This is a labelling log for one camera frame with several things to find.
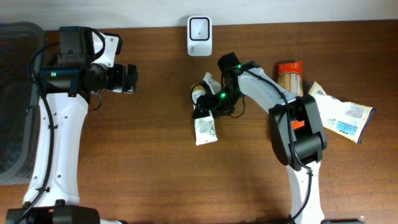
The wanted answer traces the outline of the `white tube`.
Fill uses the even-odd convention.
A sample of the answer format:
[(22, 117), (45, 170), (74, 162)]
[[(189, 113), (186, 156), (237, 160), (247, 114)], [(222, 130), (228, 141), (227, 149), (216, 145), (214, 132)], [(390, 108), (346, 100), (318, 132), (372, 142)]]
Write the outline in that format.
[(215, 129), (215, 120), (211, 111), (202, 111), (196, 105), (200, 96), (206, 94), (205, 88), (200, 84), (192, 86), (193, 120), (195, 128), (195, 144), (197, 146), (217, 142), (218, 137)]

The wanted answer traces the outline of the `orange pasta package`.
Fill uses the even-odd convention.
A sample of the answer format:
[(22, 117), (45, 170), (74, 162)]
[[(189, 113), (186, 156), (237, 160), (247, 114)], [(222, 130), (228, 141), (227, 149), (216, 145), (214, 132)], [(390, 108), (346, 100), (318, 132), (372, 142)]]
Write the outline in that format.
[(278, 64), (277, 83), (287, 91), (303, 96), (302, 67), (302, 61)]

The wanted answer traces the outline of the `yellow chip bag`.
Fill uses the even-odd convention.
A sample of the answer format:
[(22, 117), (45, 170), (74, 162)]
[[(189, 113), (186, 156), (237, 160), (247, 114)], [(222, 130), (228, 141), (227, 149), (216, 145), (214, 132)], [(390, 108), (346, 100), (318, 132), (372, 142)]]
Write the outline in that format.
[(341, 101), (328, 95), (315, 81), (311, 82), (307, 94), (316, 100), (324, 128), (361, 144), (364, 130), (376, 112), (375, 108)]

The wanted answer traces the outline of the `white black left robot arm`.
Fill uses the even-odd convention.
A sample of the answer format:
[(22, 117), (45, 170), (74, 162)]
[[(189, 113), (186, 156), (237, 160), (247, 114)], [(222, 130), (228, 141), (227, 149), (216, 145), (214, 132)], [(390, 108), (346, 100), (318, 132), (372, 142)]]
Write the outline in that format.
[(95, 208), (80, 205), (77, 169), (81, 132), (90, 98), (103, 91), (134, 93), (135, 65), (115, 63), (118, 34), (82, 26), (61, 27), (60, 50), (43, 63), (46, 47), (29, 59), (33, 84), (24, 138), (35, 151), (30, 184), (21, 208), (7, 211), (7, 223), (101, 223)]

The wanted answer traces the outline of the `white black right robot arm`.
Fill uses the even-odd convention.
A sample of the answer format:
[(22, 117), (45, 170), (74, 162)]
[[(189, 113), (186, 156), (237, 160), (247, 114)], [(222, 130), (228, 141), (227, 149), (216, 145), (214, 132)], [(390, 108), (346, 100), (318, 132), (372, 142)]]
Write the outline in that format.
[(193, 119), (231, 116), (238, 100), (254, 100), (269, 117), (272, 149), (289, 177), (288, 222), (324, 223), (319, 171), (327, 139), (314, 97), (285, 90), (257, 62), (242, 63), (233, 52), (223, 55), (218, 67), (219, 82), (208, 73), (191, 87)]

